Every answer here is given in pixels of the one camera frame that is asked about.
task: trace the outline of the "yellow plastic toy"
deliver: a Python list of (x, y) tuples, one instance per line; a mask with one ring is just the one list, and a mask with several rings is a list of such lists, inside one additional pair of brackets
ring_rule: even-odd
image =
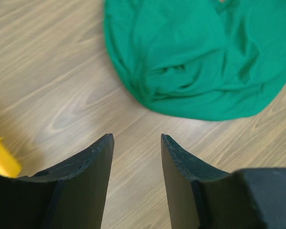
[(21, 172), (21, 165), (4, 147), (1, 140), (2, 138), (0, 138), (0, 175), (15, 178)]

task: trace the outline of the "black plastic part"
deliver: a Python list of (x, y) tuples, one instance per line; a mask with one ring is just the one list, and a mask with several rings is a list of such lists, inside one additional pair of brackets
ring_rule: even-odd
[(113, 146), (107, 134), (32, 177), (0, 176), (0, 229), (101, 228)]
[(286, 229), (286, 168), (219, 170), (162, 135), (172, 229)]

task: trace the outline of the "green shirt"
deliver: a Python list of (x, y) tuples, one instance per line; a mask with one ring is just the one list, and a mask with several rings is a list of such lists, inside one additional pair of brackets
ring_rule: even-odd
[(255, 115), (286, 83), (286, 0), (106, 0), (104, 32), (125, 87), (163, 114)]

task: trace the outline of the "laminate flooring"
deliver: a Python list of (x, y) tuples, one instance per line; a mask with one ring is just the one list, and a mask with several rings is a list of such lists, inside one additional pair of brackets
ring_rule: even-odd
[(160, 134), (226, 171), (286, 166), (286, 86), (227, 122), (140, 106), (106, 53), (101, 0), (0, 0), (0, 136), (31, 176), (105, 133), (115, 138), (102, 229), (169, 229)]

